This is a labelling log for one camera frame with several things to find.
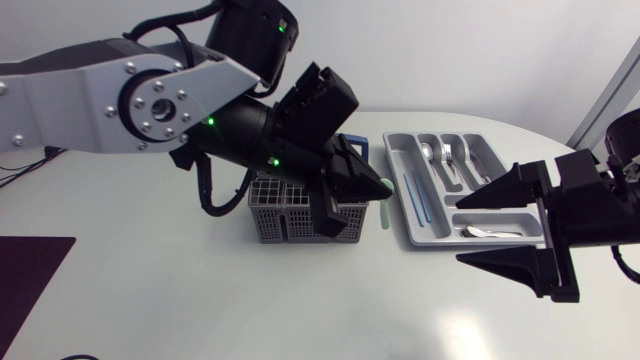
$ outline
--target tray compartment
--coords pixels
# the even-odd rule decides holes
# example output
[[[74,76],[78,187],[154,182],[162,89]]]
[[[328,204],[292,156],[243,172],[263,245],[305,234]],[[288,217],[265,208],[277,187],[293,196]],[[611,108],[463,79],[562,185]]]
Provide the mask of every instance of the tray compartment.
[[[436,185],[431,174],[431,167],[427,164],[426,157],[422,153],[418,139],[409,134],[391,134],[387,137],[389,147],[389,160],[394,164],[394,178],[398,194],[405,208],[405,219],[409,230],[415,232],[420,238],[444,238],[451,235],[451,227],[447,215],[438,196]],[[421,227],[413,209],[413,202],[403,175],[407,174],[409,181],[413,181],[413,173],[419,176],[424,185],[427,207],[431,213],[432,221]],[[416,196],[418,206],[420,198]]]

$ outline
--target gray plastic tray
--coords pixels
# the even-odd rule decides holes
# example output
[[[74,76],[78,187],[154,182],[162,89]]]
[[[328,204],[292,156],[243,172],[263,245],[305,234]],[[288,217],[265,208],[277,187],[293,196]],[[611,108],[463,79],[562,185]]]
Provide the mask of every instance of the gray plastic tray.
[[[535,204],[526,208],[497,210],[456,208],[456,201],[507,172],[503,162],[481,134],[387,132],[383,138],[409,237],[414,245],[506,246],[544,243]],[[423,144],[432,148],[432,161],[427,160]],[[453,169],[443,153],[445,144],[451,146]],[[422,186],[422,194],[431,217],[431,222],[423,221],[424,226],[418,220],[405,174],[410,179],[409,186],[412,187],[411,191],[418,204],[421,204],[418,186]],[[523,236],[463,237],[461,231],[467,225],[482,230],[519,232]]]

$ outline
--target black cable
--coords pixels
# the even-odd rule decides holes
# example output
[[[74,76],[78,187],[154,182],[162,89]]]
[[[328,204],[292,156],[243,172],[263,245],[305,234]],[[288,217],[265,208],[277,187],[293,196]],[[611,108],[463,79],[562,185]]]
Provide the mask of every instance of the black cable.
[[[190,69],[195,66],[195,61],[193,59],[193,48],[191,47],[191,43],[189,43],[189,39],[187,39],[187,35],[180,30],[176,25],[167,26],[167,29],[173,31],[174,34],[180,39],[182,46],[184,47],[184,56],[187,58],[187,68]]]
[[[247,92],[247,95],[255,99],[262,99],[273,94],[278,88],[278,85],[280,84],[280,78],[282,77],[283,70],[284,70],[284,61],[282,62],[282,65],[280,66],[280,70],[278,70],[278,75],[276,75],[276,78],[275,80],[273,80],[273,84],[271,84],[271,87],[269,88],[269,90],[259,93],[259,92],[256,92],[254,88],[251,91]]]
[[[17,168],[6,168],[4,166],[0,166],[0,169],[5,170],[5,171],[18,171],[18,170],[22,170],[24,168],[28,168],[29,166],[33,165],[33,164],[29,164],[29,165],[25,165],[25,166],[20,166]]]
[[[247,169],[244,179],[242,179],[240,189],[236,190],[233,198],[222,206],[214,206],[211,203],[211,159],[209,159],[205,153],[200,153],[195,162],[198,170],[198,195],[200,196],[200,205],[202,205],[202,209],[204,209],[207,214],[215,217],[227,215],[238,206],[256,175],[255,171]]]
[[[95,356],[91,356],[91,355],[71,355],[71,356],[67,356],[64,359],[60,359],[60,360],[100,360]]]
[[[67,150],[66,149],[59,149],[59,148],[52,148],[52,147],[45,148],[45,154],[47,154],[47,156],[44,159],[36,161],[35,163],[33,163],[31,165],[27,165],[24,168],[24,170],[20,171],[19,173],[11,174],[9,176],[5,176],[5,177],[1,178],[0,181],[3,181],[3,180],[6,180],[6,181],[0,184],[0,189],[2,189],[3,187],[11,184],[12,182],[18,180],[23,175],[25,175],[27,173],[30,173],[32,171],[38,170],[44,164],[46,164],[49,161],[55,159],[58,155],[62,154],[65,151],[67,151]]]
[[[622,270],[622,273],[625,274],[629,278],[629,280],[633,281],[636,284],[640,284],[640,274],[634,271],[631,267],[629,267],[629,265],[627,265],[627,263],[624,262],[624,260],[622,260],[622,255],[620,254],[620,248],[618,247],[618,245],[612,246],[611,252],[613,253],[613,258],[618,263],[620,270]]]
[[[131,30],[129,33],[124,33],[122,36],[125,39],[138,41],[142,36],[146,33],[162,28],[169,27],[174,25],[182,25],[190,22],[204,20],[218,11],[220,11],[223,7],[222,0],[214,0],[211,4],[204,6],[200,9],[196,9],[193,11],[187,11],[179,14],[166,15],[157,17],[155,19],[149,19],[141,22],[136,27]]]

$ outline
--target bolt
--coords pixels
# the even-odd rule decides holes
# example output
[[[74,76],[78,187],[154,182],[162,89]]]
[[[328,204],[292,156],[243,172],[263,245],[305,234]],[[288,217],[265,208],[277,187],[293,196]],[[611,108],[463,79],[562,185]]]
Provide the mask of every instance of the bolt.
[[[143,122],[143,123],[142,123],[142,126],[140,127],[140,130],[141,130],[142,132],[149,132],[149,131],[151,131],[151,124],[149,124],[149,123],[148,123],[148,122],[146,122],[146,121],[145,121],[145,122]]]
[[[136,102],[133,106],[135,106],[136,109],[142,109],[144,107],[144,100],[142,100],[142,98],[136,98]]]
[[[163,92],[164,84],[162,83],[162,81],[156,81],[155,83],[153,83],[153,90],[155,92]]]
[[[124,71],[126,71],[127,74],[133,75],[138,72],[138,69],[136,69],[136,66],[132,62],[128,62],[124,64]]]
[[[118,110],[116,110],[116,108],[114,108],[113,106],[107,106],[107,108],[104,109],[104,114],[108,118],[114,118],[118,116]]]
[[[22,146],[22,145],[24,145],[24,136],[22,136],[20,134],[16,134],[11,138],[11,141],[13,142],[13,145],[15,145],[15,146]]]

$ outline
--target wire basket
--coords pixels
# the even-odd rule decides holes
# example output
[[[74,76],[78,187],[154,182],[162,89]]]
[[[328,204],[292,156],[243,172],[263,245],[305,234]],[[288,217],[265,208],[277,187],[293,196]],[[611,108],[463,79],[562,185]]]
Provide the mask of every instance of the wire basket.
[[[249,188],[249,208],[264,244],[357,243],[367,206],[366,202],[338,204],[349,224],[331,238],[313,231],[309,196],[303,188],[266,177],[257,178]]]

